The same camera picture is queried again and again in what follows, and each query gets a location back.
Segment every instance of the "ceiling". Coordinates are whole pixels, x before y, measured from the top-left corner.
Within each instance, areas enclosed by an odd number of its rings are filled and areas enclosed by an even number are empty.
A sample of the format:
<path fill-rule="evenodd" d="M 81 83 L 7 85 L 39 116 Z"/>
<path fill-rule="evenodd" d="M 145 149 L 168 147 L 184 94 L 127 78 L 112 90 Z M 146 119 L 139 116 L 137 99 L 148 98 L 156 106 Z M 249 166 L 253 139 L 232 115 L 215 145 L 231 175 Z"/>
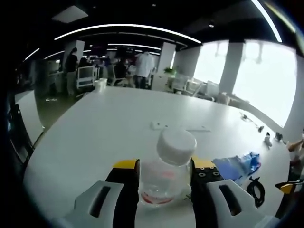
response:
<path fill-rule="evenodd" d="M 70 31 L 89 26 L 128 23 L 140 24 L 188 35 L 202 42 L 219 39 L 243 40 L 257 38 L 276 41 L 274 34 L 260 14 L 259 10 L 249 0 L 213 0 L 200 3 L 171 4 L 162 2 L 112 2 L 100 0 L 49 0 L 22 1 L 14 3 L 11 21 L 15 21 L 12 35 L 21 38 L 14 46 L 19 50 L 15 53 L 17 61 L 22 61 L 31 52 L 40 48 L 33 57 L 45 57 L 64 49 L 65 43 L 73 39 L 86 42 L 89 45 L 105 47 L 107 43 L 131 43 L 161 47 L 164 39 L 178 42 L 177 49 L 192 47 L 197 43 L 176 35 L 146 28 L 110 27 L 95 28 L 71 34 L 54 41 L 54 38 Z M 51 20 L 69 6 L 76 5 L 88 14 L 88 17 L 71 23 Z M 267 10 L 277 26 L 283 43 L 295 46 L 295 39 L 282 21 L 270 10 Z M 213 21 L 214 28 L 209 28 Z"/>

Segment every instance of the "plastic bottle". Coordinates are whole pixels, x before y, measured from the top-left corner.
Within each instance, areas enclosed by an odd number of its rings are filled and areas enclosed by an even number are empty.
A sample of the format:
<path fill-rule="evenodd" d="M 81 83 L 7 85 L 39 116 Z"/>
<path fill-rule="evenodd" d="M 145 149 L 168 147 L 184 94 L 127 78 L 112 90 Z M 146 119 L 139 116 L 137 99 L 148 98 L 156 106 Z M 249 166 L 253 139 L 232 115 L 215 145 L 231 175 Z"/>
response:
<path fill-rule="evenodd" d="M 139 201 L 151 207 L 173 202 L 190 181 L 188 164 L 195 137 L 183 129 L 166 128 L 157 142 L 158 158 L 140 161 Z"/>

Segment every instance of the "ceiling light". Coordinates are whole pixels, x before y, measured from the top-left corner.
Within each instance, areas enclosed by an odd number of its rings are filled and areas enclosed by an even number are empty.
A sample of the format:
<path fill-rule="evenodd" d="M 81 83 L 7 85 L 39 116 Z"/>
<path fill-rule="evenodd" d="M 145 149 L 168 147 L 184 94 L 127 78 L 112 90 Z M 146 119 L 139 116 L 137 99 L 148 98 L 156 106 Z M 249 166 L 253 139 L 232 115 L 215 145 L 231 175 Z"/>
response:
<path fill-rule="evenodd" d="M 105 28 L 105 27 L 137 27 L 137 28 L 145 28 L 145 29 L 154 29 L 154 30 L 158 30 L 158 31 L 162 31 L 162 32 L 167 32 L 167 33 L 171 33 L 180 37 L 184 37 L 186 39 L 192 40 L 196 43 L 201 44 L 201 42 L 197 39 L 194 39 L 192 37 L 186 36 L 184 34 L 178 33 L 178 32 L 174 32 L 168 29 L 162 29 L 162 28 L 158 28 L 158 27 L 154 27 L 154 26 L 148 26 L 148 25 L 135 25 L 135 24 L 108 24 L 108 25 L 95 25 L 95 26 L 90 26 L 90 27 L 86 27 L 86 28 L 81 28 L 81 29 L 77 29 L 71 32 L 68 32 L 64 35 L 61 35 L 59 37 L 56 37 L 54 40 L 58 40 L 62 37 L 66 37 L 68 35 L 71 35 L 73 33 L 77 33 L 77 32 L 81 32 L 81 31 L 85 31 L 85 30 L 89 30 L 89 29 L 97 29 L 97 28 Z"/>
<path fill-rule="evenodd" d="M 175 55 L 176 55 L 176 51 L 173 52 L 173 56 L 172 56 L 172 60 L 171 60 L 171 64 L 170 64 L 170 69 L 173 68 L 173 64 L 174 64 L 174 60 L 175 60 Z"/>
<path fill-rule="evenodd" d="M 214 28 L 214 21 L 210 21 L 209 27 L 210 27 L 210 28 Z"/>
<path fill-rule="evenodd" d="M 54 53 L 54 54 L 52 54 L 52 55 L 50 55 L 50 56 L 45 57 L 44 59 L 48 59 L 48 58 L 50 58 L 50 57 L 52 57 L 52 56 L 55 56 L 55 55 L 58 55 L 58 54 L 60 54 L 60 53 L 64 53 L 64 51 L 56 52 L 56 53 Z"/>
<path fill-rule="evenodd" d="M 132 47 L 141 47 L 141 48 L 151 48 L 156 50 L 161 50 L 159 47 L 151 47 L 151 46 L 145 46 L 145 45 L 138 45 L 138 44 L 108 44 L 109 46 L 132 46 Z"/>
<path fill-rule="evenodd" d="M 25 60 L 27 60 L 29 57 L 31 57 L 33 54 L 35 54 L 36 52 L 38 52 L 40 49 L 39 48 L 37 48 L 35 51 L 33 51 L 28 57 L 26 57 L 24 60 L 23 60 L 23 62 L 25 61 Z"/>
<path fill-rule="evenodd" d="M 94 33 L 94 34 L 90 34 L 90 35 L 84 35 L 84 36 L 80 36 L 80 37 L 83 38 L 83 37 L 91 37 L 91 36 L 106 35 L 106 34 L 128 34 L 128 35 L 147 36 L 147 37 L 153 37 L 153 38 L 167 40 L 167 41 L 177 43 L 177 44 L 181 44 L 181 45 L 184 45 L 185 47 L 187 47 L 187 45 L 185 45 L 183 43 L 180 43 L 178 41 L 172 40 L 172 39 L 167 39 L 167 38 L 164 38 L 164 37 L 147 35 L 147 34 L 142 34 L 142 33 L 134 33 L 134 32 L 102 32 L 102 33 Z"/>
<path fill-rule="evenodd" d="M 58 54 L 60 54 L 60 53 L 64 53 L 64 51 L 56 52 L 56 53 L 54 53 L 54 54 L 52 54 L 52 55 L 50 55 L 50 56 L 45 57 L 44 59 L 50 58 L 50 57 L 55 56 L 55 55 L 58 55 Z"/>
<path fill-rule="evenodd" d="M 280 37 L 279 32 L 276 29 L 275 24 L 273 23 L 273 21 L 271 20 L 270 16 L 267 14 L 266 10 L 263 8 L 263 6 L 261 5 L 261 3 L 259 3 L 258 0 L 251 0 L 252 3 L 258 8 L 258 10 L 261 12 L 261 14 L 264 16 L 265 20 L 267 21 L 267 23 L 269 24 L 270 28 L 272 29 L 275 38 L 278 42 L 282 43 L 282 39 Z"/>
<path fill-rule="evenodd" d="M 160 53 L 156 53 L 156 52 L 149 52 L 149 53 L 152 54 L 152 55 L 157 55 L 157 56 L 160 55 Z"/>

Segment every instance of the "black cable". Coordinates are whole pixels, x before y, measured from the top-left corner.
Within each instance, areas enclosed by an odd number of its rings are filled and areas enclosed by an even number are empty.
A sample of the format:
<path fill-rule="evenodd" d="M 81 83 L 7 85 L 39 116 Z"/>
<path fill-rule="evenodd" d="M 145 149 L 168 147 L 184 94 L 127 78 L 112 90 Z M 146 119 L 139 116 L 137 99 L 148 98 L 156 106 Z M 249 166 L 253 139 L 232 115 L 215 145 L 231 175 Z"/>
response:
<path fill-rule="evenodd" d="M 264 186 L 258 181 L 260 178 L 252 179 L 252 177 L 249 178 L 252 182 L 247 187 L 247 192 L 255 199 L 256 207 L 259 208 L 265 200 L 265 189 Z M 257 187 L 260 191 L 260 197 L 258 198 L 255 193 L 255 188 Z"/>

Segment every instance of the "white shirt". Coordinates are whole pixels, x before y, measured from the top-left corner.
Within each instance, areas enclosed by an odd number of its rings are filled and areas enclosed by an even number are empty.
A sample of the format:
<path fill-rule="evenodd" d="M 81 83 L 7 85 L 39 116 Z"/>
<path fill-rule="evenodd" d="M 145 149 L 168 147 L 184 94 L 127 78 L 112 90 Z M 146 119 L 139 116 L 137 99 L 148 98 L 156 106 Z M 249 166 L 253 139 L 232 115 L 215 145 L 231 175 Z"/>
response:
<path fill-rule="evenodd" d="M 154 59 L 149 52 L 140 54 L 136 60 L 135 75 L 141 77 L 148 77 L 154 68 Z"/>

